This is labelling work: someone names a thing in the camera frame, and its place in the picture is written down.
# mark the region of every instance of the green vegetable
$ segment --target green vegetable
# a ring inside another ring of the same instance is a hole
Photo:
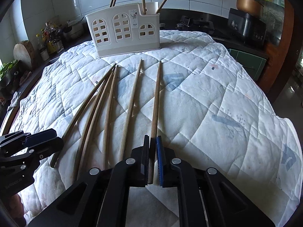
[[[13,60],[7,64],[3,64],[3,66],[0,67],[0,80],[7,74],[7,72],[17,64],[19,60]]]

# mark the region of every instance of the white plastic utensil holder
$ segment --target white plastic utensil holder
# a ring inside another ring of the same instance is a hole
[[[160,48],[158,2],[114,6],[86,15],[99,57],[136,53]]]

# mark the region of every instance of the white quilt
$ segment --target white quilt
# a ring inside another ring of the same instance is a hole
[[[226,48],[201,32],[161,31],[161,49],[97,58],[92,42],[71,48],[46,67],[37,86],[20,102],[11,132],[54,128],[62,136],[91,89],[114,64],[119,82],[111,117],[109,165],[118,162],[128,102],[140,59],[127,153],[150,135],[155,81],[163,62],[158,135],[193,167],[216,167],[276,226],[290,218],[301,195],[302,151],[288,119],[269,101]],[[71,185],[75,154],[89,107],[73,129],[55,169],[51,157],[35,171],[33,185],[20,195],[29,222]],[[88,168],[98,167],[106,106],[91,144]],[[131,188],[127,226],[179,226],[175,188]]]

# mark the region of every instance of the kitchen counter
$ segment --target kitchen counter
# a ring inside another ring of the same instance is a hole
[[[161,9],[160,23],[165,24],[165,30],[176,30],[177,23],[180,23],[182,15],[194,19],[204,19],[206,21],[212,21],[216,31],[213,35],[210,36],[216,42],[223,44],[226,48],[233,48],[253,55],[257,55],[264,59],[268,59],[268,55],[264,52],[262,48],[257,48],[245,44],[233,35],[227,26],[227,18],[191,10]]]

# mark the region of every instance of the wooden cutting board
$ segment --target wooden cutting board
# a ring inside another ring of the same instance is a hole
[[[22,41],[14,47],[14,59],[20,60],[26,70],[32,71],[35,68],[34,63],[35,50],[30,41]]]

